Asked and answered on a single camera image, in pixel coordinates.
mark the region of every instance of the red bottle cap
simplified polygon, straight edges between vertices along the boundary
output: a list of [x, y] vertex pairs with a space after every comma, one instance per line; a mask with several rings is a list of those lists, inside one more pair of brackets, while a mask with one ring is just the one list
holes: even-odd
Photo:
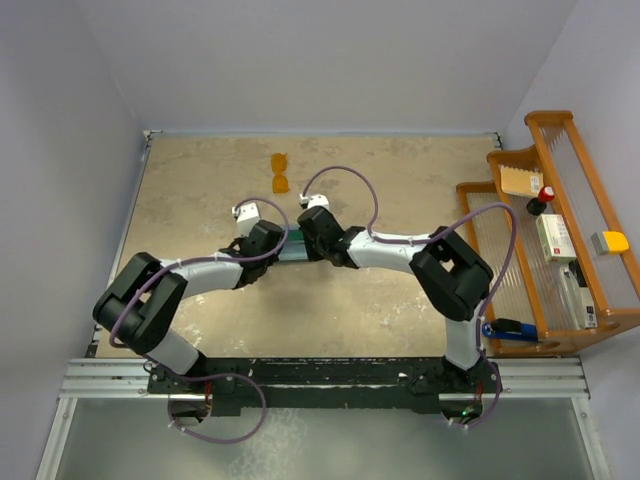
[[553, 188], [548, 185], [546, 187], [542, 187], [538, 192], [538, 200], [542, 203], [549, 203], [555, 197], [556, 195], [553, 193]]

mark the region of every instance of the wall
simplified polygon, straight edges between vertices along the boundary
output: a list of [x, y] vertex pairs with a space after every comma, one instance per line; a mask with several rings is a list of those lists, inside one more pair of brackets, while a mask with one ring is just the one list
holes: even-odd
[[[580, 0], [505, 135], [509, 148], [528, 146], [531, 136], [523, 122], [527, 112], [572, 110], [637, 252], [639, 18], [637, 0]], [[616, 478], [636, 479], [640, 471], [640, 331], [592, 347], [583, 359]]]
[[70, 0], [0, 7], [0, 465], [33, 478], [91, 337], [142, 152]]
[[576, 0], [78, 0], [145, 128], [504, 128]]

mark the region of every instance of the floor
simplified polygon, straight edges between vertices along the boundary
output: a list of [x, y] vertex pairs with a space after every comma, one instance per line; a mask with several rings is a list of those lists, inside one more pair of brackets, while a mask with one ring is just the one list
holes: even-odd
[[[356, 168], [380, 199], [376, 231], [427, 233], [460, 216], [455, 186], [491, 178], [480, 137], [171, 137], [154, 140], [122, 254], [210, 254], [235, 236], [230, 210], [249, 196], [277, 201], [295, 221], [298, 193], [322, 167]], [[271, 193], [270, 156], [286, 152], [291, 191]], [[361, 181], [329, 172], [310, 190], [343, 226], [373, 211]], [[282, 223], [271, 208], [263, 218]], [[327, 262], [276, 265], [256, 284], [182, 302], [173, 328], [208, 356], [440, 356], [444, 322], [415, 278]], [[102, 338], [99, 357], [133, 356]]]

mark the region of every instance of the white box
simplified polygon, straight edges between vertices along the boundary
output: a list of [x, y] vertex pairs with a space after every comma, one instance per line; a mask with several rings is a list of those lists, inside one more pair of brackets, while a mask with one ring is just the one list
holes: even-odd
[[540, 215], [536, 219], [536, 227], [544, 260], [547, 263], [568, 263], [575, 260], [576, 251], [573, 249], [562, 215]]

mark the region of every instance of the book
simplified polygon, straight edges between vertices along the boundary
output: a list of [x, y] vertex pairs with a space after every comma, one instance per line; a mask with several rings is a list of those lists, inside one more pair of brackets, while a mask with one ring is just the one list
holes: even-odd
[[542, 173], [500, 165], [500, 188], [505, 193], [537, 197], [544, 185]]

